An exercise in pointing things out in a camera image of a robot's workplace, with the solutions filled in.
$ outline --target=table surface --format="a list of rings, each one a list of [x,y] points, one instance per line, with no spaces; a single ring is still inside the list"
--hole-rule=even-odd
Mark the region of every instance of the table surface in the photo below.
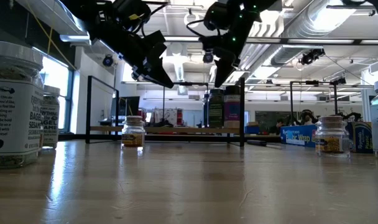
[[[0,223],[378,223],[378,160],[298,146],[60,142],[0,170]]]

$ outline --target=shelf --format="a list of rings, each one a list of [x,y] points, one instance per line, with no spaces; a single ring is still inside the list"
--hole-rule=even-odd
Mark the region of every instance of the shelf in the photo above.
[[[122,127],[91,126],[91,131],[121,131]],[[156,128],[146,127],[149,133],[218,133],[218,134],[239,134],[239,129],[231,128]]]

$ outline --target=black metal frame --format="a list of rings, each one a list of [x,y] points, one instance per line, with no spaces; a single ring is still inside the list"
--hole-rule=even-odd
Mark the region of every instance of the black metal frame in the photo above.
[[[114,90],[116,92],[116,119],[115,119],[115,125],[116,127],[119,126],[119,90],[115,89],[114,87],[106,84],[104,81],[100,80],[99,78],[96,78],[92,75],[88,76],[88,83],[87,83],[87,111],[86,111],[86,123],[85,123],[85,143],[89,144],[91,139],[91,97],[92,97],[92,80],[96,80],[103,85],[109,87],[110,89]]]
[[[89,144],[91,139],[94,140],[114,140],[118,141],[121,139],[121,137],[118,136],[118,132],[115,132],[115,135],[108,135],[108,134],[91,134],[91,91],[92,91],[92,80],[96,80],[105,86],[111,88],[116,92],[116,114],[118,114],[119,110],[119,91],[105,82],[102,82],[101,80],[97,79],[96,77],[89,76],[88,77],[88,86],[87,86],[87,113],[86,113],[86,131],[85,131],[85,143]],[[183,86],[193,86],[193,85],[199,85],[199,86],[206,86],[208,90],[208,83],[191,83],[191,82],[176,82],[175,85],[183,85]],[[202,136],[202,135],[154,135],[154,134],[148,134],[145,136],[146,141],[171,141],[171,142],[226,142],[233,144],[231,142],[238,142],[239,144],[235,146],[244,147],[244,143],[246,142],[246,138],[244,135],[244,85],[245,85],[245,79],[242,77],[240,80],[236,83],[236,85],[240,86],[240,130],[239,130],[239,136],[230,136],[228,134],[226,137],[224,136]],[[163,88],[163,114],[164,114],[164,103],[165,103],[165,88]],[[82,135],[77,135],[75,139],[81,139]]]
[[[306,84],[306,85],[313,85],[314,87],[327,87],[327,86],[320,86],[320,84],[329,84],[333,86],[334,89],[334,110],[336,115],[338,114],[338,102],[337,102],[337,83],[335,82],[319,82],[319,81],[291,81],[290,82],[290,102],[291,102],[291,122],[294,123],[294,102],[293,102],[293,84]]]

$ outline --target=person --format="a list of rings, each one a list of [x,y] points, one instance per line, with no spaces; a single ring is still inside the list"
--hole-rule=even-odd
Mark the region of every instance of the person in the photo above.
[[[284,125],[282,118],[278,119],[275,126],[269,128],[269,134],[280,135],[280,128]]]

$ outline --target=window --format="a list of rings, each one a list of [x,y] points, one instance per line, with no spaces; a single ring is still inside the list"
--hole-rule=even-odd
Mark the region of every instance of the window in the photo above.
[[[42,63],[44,67],[40,74],[44,85],[60,89],[59,130],[69,131],[73,74],[66,66],[46,56],[43,57]]]

